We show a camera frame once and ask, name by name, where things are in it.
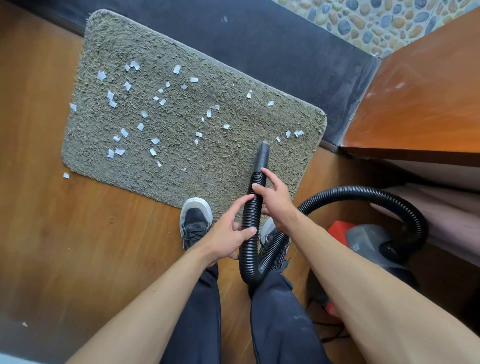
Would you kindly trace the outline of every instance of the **forearm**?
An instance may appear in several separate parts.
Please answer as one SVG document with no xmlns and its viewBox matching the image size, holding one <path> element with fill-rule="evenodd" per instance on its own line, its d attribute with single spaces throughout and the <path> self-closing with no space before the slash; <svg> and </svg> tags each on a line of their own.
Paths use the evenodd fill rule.
<svg viewBox="0 0 480 364">
<path fill-rule="evenodd" d="M 193 287 L 209 263 L 207 255 L 200 246 L 189 249 L 67 363 L 158 364 Z"/>
<path fill-rule="evenodd" d="M 474 363 L 480 340 L 453 316 L 297 213 L 288 233 L 372 363 Z"/>
</svg>

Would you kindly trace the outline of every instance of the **shoe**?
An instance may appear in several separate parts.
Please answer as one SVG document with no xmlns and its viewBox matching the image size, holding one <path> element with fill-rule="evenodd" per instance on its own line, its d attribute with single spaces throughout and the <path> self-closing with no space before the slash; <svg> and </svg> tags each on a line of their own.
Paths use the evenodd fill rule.
<svg viewBox="0 0 480 364">
<path fill-rule="evenodd" d="M 265 224 L 262 226 L 262 229 L 260 230 L 260 249 L 259 249 L 260 253 L 263 249 L 265 249 L 268 246 L 268 243 L 273 238 L 276 231 L 277 230 L 275 227 L 275 223 L 273 222 L 272 218 L 269 218 L 267 221 L 265 221 Z M 288 243 L 285 245 L 285 248 L 280 253 L 278 253 L 270 270 L 276 270 L 276 271 L 279 271 L 280 273 L 285 270 L 285 268 L 288 266 L 288 260 L 285 260 L 285 257 L 287 256 L 289 247 L 290 247 L 290 239 L 288 240 Z"/>
<path fill-rule="evenodd" d="M 180 212 L 180 234 L 184 252 L 209 232 L 212 222 L 212 210 L 204 199 L 192 197 L 185 201 Z"/>
</svg>

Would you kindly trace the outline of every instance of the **hand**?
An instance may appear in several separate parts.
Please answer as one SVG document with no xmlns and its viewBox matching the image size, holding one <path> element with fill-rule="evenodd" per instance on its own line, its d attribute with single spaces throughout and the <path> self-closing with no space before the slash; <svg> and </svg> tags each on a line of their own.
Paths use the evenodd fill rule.
<svg viewBox="0 0 480 364">
<path fill-rule="evenodd" d="M 238 259 L 237 248 L 257 232 L 254 227 L 242 230 L 241 224 L 233 221 L 240 207 L 254 196 L 254 194 L 248 194 L 235 201 L 211 230 L 196 244 L 199 248 L 205 249 L 209 265 L 226 256 Z"/>
<path fill-rule="evenodd" d="M 273 188 L 266 188 L 258 183 L 252 184 L 255 193 L 264 198 L 266 207 L 262 208 L 262 214 L 271 216 L 277 230 L 288 235 L 288 227 L 294 222 L 298 210 L 290 200 L 288 187 L 267 168 L 262 168 L 262 172 L 273 184 Z"/>
</svg>

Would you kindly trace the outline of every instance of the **black corrugated hose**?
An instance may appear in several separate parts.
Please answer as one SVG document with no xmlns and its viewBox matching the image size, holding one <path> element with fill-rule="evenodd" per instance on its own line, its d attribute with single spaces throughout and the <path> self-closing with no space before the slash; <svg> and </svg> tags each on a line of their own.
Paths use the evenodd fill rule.
<svg viewBox="0 0 480 364">
<path fill-rule="evenodd" d="M 252 183 L 265 186 L 266 177 L 261 172 L 254 172 L 248 188 L 252 194 Z M 343 186 L 320 192 L 299 206 L 299 211 L 305 215 L 318 208 L 337 201 L 362 200 L 368 201 L 397 215 L 407 229 L 399 241 L 386 242 L 380 246 L 380 253 L 393 262 L 403 264 L 408 256 L 420 249 L 428 236 L 428 225 L 422 213 L 410 202 L 389 192 L 363 186 Z M 257 285 L 265 278 L 275 258 L 288 242 L 288 236 L 277 232 L 268 246 L 258 255 L 258 229 L 263 198 L 259 195 L 248 201 L 243 209 L 242 228 L 256 227 L 257 233 L 245 241 L 240 247 L 240 275 L 249 285 Z"/>
</svg>

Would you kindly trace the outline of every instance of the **red and gray vacuum cleaner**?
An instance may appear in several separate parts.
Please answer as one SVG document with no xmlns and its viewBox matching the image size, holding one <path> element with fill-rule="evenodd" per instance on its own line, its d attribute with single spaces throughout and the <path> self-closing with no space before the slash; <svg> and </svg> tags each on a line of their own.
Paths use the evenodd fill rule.
<svg viewBox="0 0 480 364">
<path fill-rule="evenodd" d="M 267 168 L 269 145 L 263 142 L 257 153 L 257 159 L 248 185 L 247 194 L 254 194 L 252 183 L 265 186 L 266 176 L 261 168 Z M 416 250 L 421 249 L 428 236 L 428 225 L 422 213 L 410 202 L 389 192 L 364 186 L 342 186 L 322 191 L 305 200 L 298 210 L 309 215 L 318 208 L 338 201 L 361 200 L 367 201 L 397 215 L 405 224 L 405 232 L 399 240 L 391 240 L 385 230 L 377 225 L 348 224 L 337 221 L 329 229 L 329 233 L 340 243 L 348 246 L 354 252 L 378 264 L 397 278 L 414 288 L 418 288 L 415 277 L 403 264 Z M 258 231 L 263 198 L 260 195 L 245 204 L 242 217 L 242 228 L 256 227 L 257 233 L 240 246 L 240 275 L 249 285 L 258 285 L 265 278 L 275 257 L 288 243 L 289 237 L 277 232 L 268 246 L 258 254 Z M 334 308 L 329 305 L 328 297 L 310 271 L 307 286 L 314 301 L 327 307 L 334 313 Z"/>
</svg>

